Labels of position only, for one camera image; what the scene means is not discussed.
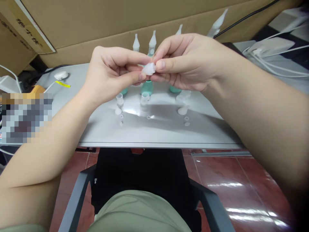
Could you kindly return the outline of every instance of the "teal cylinder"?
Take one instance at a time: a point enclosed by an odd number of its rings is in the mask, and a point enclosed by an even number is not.
[[[170,86],[170,91],[172,93],[179,93],[179,92],[181,92],[181,89],[175,88],[174,86]]]
[[[150,96],[152,94],[153,90],[154,90],[154,85],[152,84],[152,81],[146,81],[141,88],[141,94],[146,92]]]
[[[127,94],[127,92],[128,92],[128,88],[125,88],[123,91],[121,91],[122,95]]]

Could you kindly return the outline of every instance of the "forearm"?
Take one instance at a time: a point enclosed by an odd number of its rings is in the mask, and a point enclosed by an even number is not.
[[[211,80],[204,95],[285,194],[286,189],[304,189],[309,151],[308,96],[244,58],[230,61],[226,73]]]
[[[7,187],[34,185],[61,174],[94,111],[84,96],[79,92],[30,143],[18,149],[1,175],[1,183]]]

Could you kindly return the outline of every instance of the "yellow label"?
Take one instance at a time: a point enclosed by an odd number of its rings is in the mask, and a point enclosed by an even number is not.
[[[64,86],[64,87],[66,87],[66,88],[71,88],[70,85],[64,84],[64,83],[62,83],[62,82],[56,81],[56,83],[58,83],[59,85],[62,85],[62,86]]]

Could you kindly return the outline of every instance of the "cardboard box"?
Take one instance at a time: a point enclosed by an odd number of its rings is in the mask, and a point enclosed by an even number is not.
[[[1,0],[1,2],[20,0]],[[40,57],[48,67],[87,63],[93,48],[120,46],[132,49],[138,33],[140,51],[147,53],[153,30],[157,47],[177,32],[206,35],[224,9],[229,8],[222,29],[272,0],[21,0],[33,21],[55,48]],[[281,0],[270,8],[246,19],[218,40],[239,42],[251,39],[281,11],[297,7],[302,0]]]
[[[37,56],[31,46],[0,13],[0,64],[16,75]],[[13,75],[0,67],[0,76]]]

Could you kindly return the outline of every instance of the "power adapter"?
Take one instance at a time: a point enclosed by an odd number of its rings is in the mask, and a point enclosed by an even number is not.
[[[248,52],[252,52],[259,49],[261,57],[271,56],[280,52],[287,51],[293,47],[295,42],[283,39],[280,37],[274,37],[267,40],[261,40],[256,42],[253,46],[248,49]]]

